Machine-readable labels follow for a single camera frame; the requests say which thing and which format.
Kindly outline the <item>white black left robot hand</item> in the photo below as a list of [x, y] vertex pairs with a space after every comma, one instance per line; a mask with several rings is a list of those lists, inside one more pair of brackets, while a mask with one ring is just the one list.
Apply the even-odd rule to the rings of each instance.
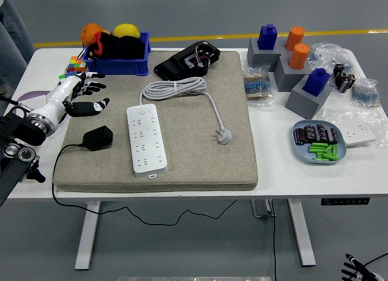
[[71, 117], [87, 117], [100, 114], [109, 104], [105, 98], [99, 102], [74, 102], [78, 96], [91, 95], [106, 88], [106, 85], [90, 81], [90, 78], [104, 78], [101, 73], [82, 72], [67, 77], [55, 91], [50, 93], [47, 103], [33, 110], [27, 119], [39, 127], [46, 136], [50, 136], [57, 129], [66, 115]]

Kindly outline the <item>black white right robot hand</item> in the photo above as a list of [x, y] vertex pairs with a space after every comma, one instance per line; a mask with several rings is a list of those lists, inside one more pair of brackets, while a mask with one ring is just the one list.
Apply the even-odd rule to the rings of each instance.
[[342, 280], [387, 280], [381, 275], [369, 271], [365, 265], [363, 265], [358, 259], [354, 258], [351, 254], [346, 254], [346, 259], [348, 262], [344, 262], [344, 266], [349, 270], [341, 270], [341, 272], [344, 274], [342, 276]]

